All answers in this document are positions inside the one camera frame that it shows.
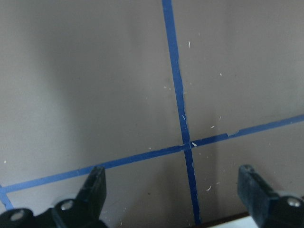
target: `screw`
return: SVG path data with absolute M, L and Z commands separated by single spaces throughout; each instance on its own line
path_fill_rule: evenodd
M 73 206 L 74 202 L 72 200 L 68 200 L 61 205 L 62 210 L 70 210 Z
M 292 198 L 289 197 L 287 199 L 287 203 L 291 206 L 291 207 L 299 207 L 301 205 L 301 202 L 299 200 L 297 200 L 296 198 Z
M 10 220 L 17 221 L 17 220 L 21 219 L 23 217 L 23 215 L 24 215 L 24 210 L 19 210 L 10 217 Z

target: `blue tape line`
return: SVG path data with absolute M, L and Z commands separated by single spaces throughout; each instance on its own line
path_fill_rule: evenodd
M 197 197 L 197 188 L 196 188 L 196 180 L 195 180 L 195 172 L 193 168 L 193 158 L 192 158 L 192 151 L 190 146 L 190 134 L 187 127 L 187 119 L 185 113 L 185 103 L 184 103 L 184 90 L 182 85 L 180 67 L 179 67 L 179 51 L 177 46 L 177 39 L 176 39 L 176 31 L 174 25 L 174 16 L 173 16 L 173 8 L 171 0 L 162 0 L 162 7 L 163 7 L 163 14 L 165 19 L 166 25 L 166 32 L 167 32 L 167 39 L 168 39 L 168 46 L 169 46 L 169 54 L 171 60 L 171 67 L 172 67 L 172 74 L 173 74 L 173 82 L 174 82 L 174 89 L 175 89 L 175 96 L 177 102 L 177 109 L 179 114 L 180 120 L 180 130 L 182 141 L 186 145 L 189 145 L 189 149 L 186 150 L 185 153 L 185 160 L 186 160 L 186 167 L 187 167 L 187 174 L 189 179 L 189 187 L 191 193 L 191 200 L 192 200 L 192 207 L 193 207 L 193 215 L 195 224 L 201 224 L 200 220 L 200 206 Z
M 5 206 L 6 210 L 14 209 L 12 203 L 10 202 L 6 193 L 3 191 L 3 188 L 1 187 L 1 185 L 0 185 L 0 201 Z
M 13 192 L 13 191 L 28 189 L 28 188 L 32 188 L 32 187 L 39 186 L 39 185 L 53 183 L 55 181 L 60 181 L 60 180 L 62 181 L 62 180 L 69 179 L 72 177 L 89 174 L 90 171 L 95 166 L 99 166 L 99 167 L 103 166 L 106 169 L 109 169 L 109 168 L 113 168 L 113 167 L 117 167 L 117 166 L 121 166 L 121 165 L 130 164 L 130 163 L 133 163 L 136 161 L 139 162 L 139 161 L 143 161 L 143 160 L 150 159 L 150 158 L 155 158 L 155 157 L 160 157 L 160 156 L 164 156 L 164 155 L 171 154 L 171 153 L 180 152 L 180 151 L 186 150 L 188 148 L 189 148 L 188 145 L 183 145 L 183 146 L 173 146 L 173 147 L 169 147 L 169 148 L 158 150 L 158 151 L 146 152 L 146 153 L 142 153 L 142 154 L 126 157 L 126 158 L 117 159 L 114 161 L 108 161 L 105 163 L 101 163 L 99 165 L 85 167 L 85 168 L 82 168 L 79 170 L 73 170 L 73 171 L 64 172 L 64 173 L 60 173 L 60 174 L 56 174 L 56 175 L 52 175 L 52 176 L 48 176 L 48 177 L 43 177 L 43 178 L 39 178 L 39 179 L 35 179 L 35 180 L 30 180 L 30 181 L 26 181 L 26 182 L 22 182 L 22 183 L 9 185 L 6 187 L 2 187 L 2 189 L 0 189 L 0 190 L 2 190 L 3 193 L 8 193 L 8 192 Z
M 298 115 L 298 116 L 283 119 L 280 121 L 275 121 L 275 122 L 270 122 L 270 123 L 254 126 L 254 127 L 244 128 L 244 129 L 237 131 L 235 134 L 224 133 L 224 134 L 215 135 L 215 136 L 212 136 L 209 138 L 194 140 L 193 143 L 196 144 L 197 146 L 203 146 L 203 145 L 220 142 L 220 141 L 227 140 L 227 139 L 233 139 L 233 138 L 237 138 L 237 137 L 248 135 L 248 134 L 267 131 L 270 129 L 299 123 L 302 121 L 304 121 L 304 115 Z

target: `paint chip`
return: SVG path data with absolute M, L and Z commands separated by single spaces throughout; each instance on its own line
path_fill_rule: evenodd
M 210 186 L 208 189 L 206 189 L 206 192 L 210 191 L 211 188 L 212 188 L 212 186 Z

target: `silver bolt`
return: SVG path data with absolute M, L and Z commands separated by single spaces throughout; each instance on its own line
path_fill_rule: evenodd
M 10 217 L 10 220 L 17 221 L 17 220 L 21 219 L 23 217 L 23 215 L 24 215 L 24 210 L 19 210 Z
M 73 206 L 74 202 L 72 200 L 66 201 L 61 205 L 62 210 L 70 210 Z
M 299 207 L 301 205 L 301 202 L 297 200 L 296 198 L 289 197 L 287 199 L 287 203 L 292 207 Z

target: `vertical blue tape strip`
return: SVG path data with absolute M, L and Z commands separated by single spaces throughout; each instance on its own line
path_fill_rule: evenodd
M 0 201 L 5 206 L 6 210 L 14 209 L 12 203 L 10 202 L 6 193 L 3 191 L 1 185 L 0 185 Z
M 183 98 L 183 85 L 180 74 L 179 67 L 179 51 L 177 46 L 175 25 L 174 25 L 174 16 L 173 16 L 173 8 L 171 0 L 162 0 L 163 13 L 166 25 L 168 46 L 169 46 L 169 54 L 171 60 L 172 74 L 173 74 L 173 82 L 175 88 L 175 95 L 177 101 L 177 108 L 180 120 L 180 129 L 181 136 L 184 144 L 189 145 L 189 149 L 185 150 L 185 160 L 187 166 L 187 174 L 189 180 L 189 187 L 191 193 L 191 200 L 193 206 L 193 214 L 195 223 L 201 224 L 200 220 L 200 207 L 198 201 L 198 194 L 196 189 L 196 180 L 195 180 L 195 172 L 193 168 L 193 157 L 190 145 L 190 134 L 187 127 L 187 118 L 185 114 L 185 103 Z

